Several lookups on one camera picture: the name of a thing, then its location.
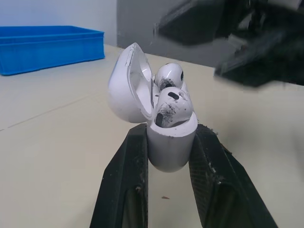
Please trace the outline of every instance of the earbud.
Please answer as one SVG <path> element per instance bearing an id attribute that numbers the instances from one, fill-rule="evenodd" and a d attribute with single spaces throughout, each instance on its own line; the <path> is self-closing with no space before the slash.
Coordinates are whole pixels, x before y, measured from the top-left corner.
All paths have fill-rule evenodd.
<path id="1" fill-rule="evenodd" d="M 179 88 L 168 87 L 161 91 L 156 107 L 155 124 L 170 128 L 191 118 L 193 105 L 189 96 Z"/>
<path id="2" fill-rule="evenodd" d="M 177 63 L 167 63 L 162 66 L 155 75 L 155 84 L 160 91 L 167 87 L 181 89 L 184 80 L 184 72 Z"/>

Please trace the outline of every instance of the white earbud charging case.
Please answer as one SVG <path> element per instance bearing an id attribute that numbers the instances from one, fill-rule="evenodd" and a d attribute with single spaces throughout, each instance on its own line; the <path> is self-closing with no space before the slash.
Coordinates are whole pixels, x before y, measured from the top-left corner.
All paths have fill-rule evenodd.
<path id="1" fill-rule="evenodd" d="M 188 93 L 185 82 L 182 90 Z M 191 118 L 172 128 L 161 128 L 154 122 L 154 107 L 159 90 L 153 83 L 148 60 L 137 43 L 119 56 L 108 83 L 108 103 L 121 119 L 147 123 L 148 157 L 163 172 L 181 169 L 189 159 L 198 120 Z"/>

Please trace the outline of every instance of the open lid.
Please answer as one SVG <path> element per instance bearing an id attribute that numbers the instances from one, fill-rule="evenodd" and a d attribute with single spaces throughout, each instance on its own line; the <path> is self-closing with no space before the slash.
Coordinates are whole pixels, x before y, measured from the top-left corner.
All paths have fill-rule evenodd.
<path id="1" fill-rule="evenodd" d="M 138 44 L 119 56 L 108 84 L 108 103 L 121 119 L 143 123 L 153 118 L 152 72 Z"/>
<path id="2" fill-rule="evenodd" d="M 152 72 L 148 59 L 137 43 L 131 45 L 128 59 L 127 78 L 137 107 L 147 120 L 152 119 Z"/>

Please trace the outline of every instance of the white table surface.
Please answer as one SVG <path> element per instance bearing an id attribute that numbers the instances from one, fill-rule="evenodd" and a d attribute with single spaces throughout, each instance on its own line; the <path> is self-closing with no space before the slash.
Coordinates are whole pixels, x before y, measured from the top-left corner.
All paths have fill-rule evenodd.
<path id="1" fill-rule="evenodd" d="M 0 227 L 88 228 L 104 169 L 135 124 L 107 106 L 106 59 L 0 76 Z M 215 80 L 213 68 L 147 55 L 152 71 L 178 62 L 201 124 L 243 164 L 280 228 L 304 225 L 304 87 L 260 90 Z M 149 166 L 149 227 L 201 227 L 189 168 Z"/>

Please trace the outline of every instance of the blue storage crate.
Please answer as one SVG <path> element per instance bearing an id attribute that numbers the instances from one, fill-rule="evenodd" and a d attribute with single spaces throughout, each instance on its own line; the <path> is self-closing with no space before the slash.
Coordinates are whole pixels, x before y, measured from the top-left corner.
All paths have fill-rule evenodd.
<path id="1" fill-rule="evenodd" d="M 2 75 L 104 57 L 104 32 L 74 26 L 0 27 Z"/>

